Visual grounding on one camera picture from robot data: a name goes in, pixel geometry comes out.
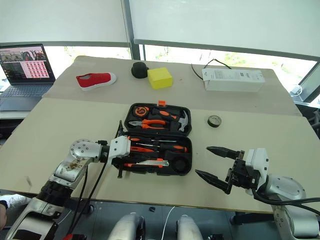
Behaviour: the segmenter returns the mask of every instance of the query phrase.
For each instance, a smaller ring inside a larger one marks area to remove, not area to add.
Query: yellow sponge
[[[172,86],[172,76],[166,67],[149,69],[148,79],[153,89],[162,89]]]

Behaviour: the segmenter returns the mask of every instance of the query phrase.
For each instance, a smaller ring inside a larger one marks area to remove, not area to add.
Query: beige tabletop
[[[165,100],[169,105],[185,106],[190,109],[301,116],[272,69],[260,69],[266,83],[259,92],[206,91],[203,81],[193,73],[190,64],[146,61],[150,69],[166,67],[173,77],[172,87],[154,90],[148,78],[137,79],[132,76],[131,68],[134,62],[137,61],[78,56],[58,77],[44,97],[130,105]],[[203,67],[203,65],[194,66],[198,74],[201,74]],[[106,72],[116,75],[117,81],[113,85],[90,91],[80,89],[76,76]]]
[[[0,189],[38,193],[50,174],[67,156],[70,144],[81,138],[110,141],[129,104],[44,98],[0,149]],[[222,124],[212,128],[208,116]],[[308,197],[318,197],[320,141],[304,117],[279,114],[191,109],[192,169],[186,176],[159,176],[105,171],[93,198],[98,200],[191,206],[253,212],[271,212],[238,187],[226,195],[204,180],[195,169],[224,180],[234,161],[206,150],[220,146],[232,150],[266,148],[269,173],[299,181]],[[88,196],[102,163],[91,163],[85,191]],[[79,187],[73,192],[78,196]],[[311,206],[320,208],[320,203]]]

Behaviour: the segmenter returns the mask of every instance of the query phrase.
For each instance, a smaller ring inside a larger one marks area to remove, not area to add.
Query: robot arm
[[[130,145],[130,140],[123,135],[113,139],[110,146],[107,146],[107,141],[79,139],[73,142],[68,156],[52,173],[40,193],[29,202],[5,239],[53,239],[58,228],[54,219],[63,212],[66,201],[78,186],[88,165],[106,161],[107,165],[111,164],[113,158],[127,156]]]
[[[225,181],[208,172],[195,170],[207,183],[226,194],[230,194],[233,185],[242,187],[258,201],[271,204],[274,220],[283,240],[320,239],[319,224],[314,213],[292,204],[278,204],[281,201],[304,199],[306,192],[293,178],[268,175],[269,157],[265,148],[250,149],[246,160],[243,160],[244,151],[215,146],[206,149],[220,157],[235,160]]]

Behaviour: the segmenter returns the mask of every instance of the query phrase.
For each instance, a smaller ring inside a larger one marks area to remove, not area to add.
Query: white window blind
[[[0,0],[0,43],[126,43],[122,0]]]
[[[130,11],[136,44],[187,43],[320,57],[320,0],[130,0]]]

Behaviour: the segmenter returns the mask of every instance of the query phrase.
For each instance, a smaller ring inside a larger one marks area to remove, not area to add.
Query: person's foot
[[[0,201],[4,200],[6,201],[6,204],[8,206],[8,208],[16,208],[19,207],[21,205],[25,205],[28,204],[31,200],[31,198],[26,197],[26,196],[22,196],[19,194],[13,194],[13,195],[3,195],[0,196]]]

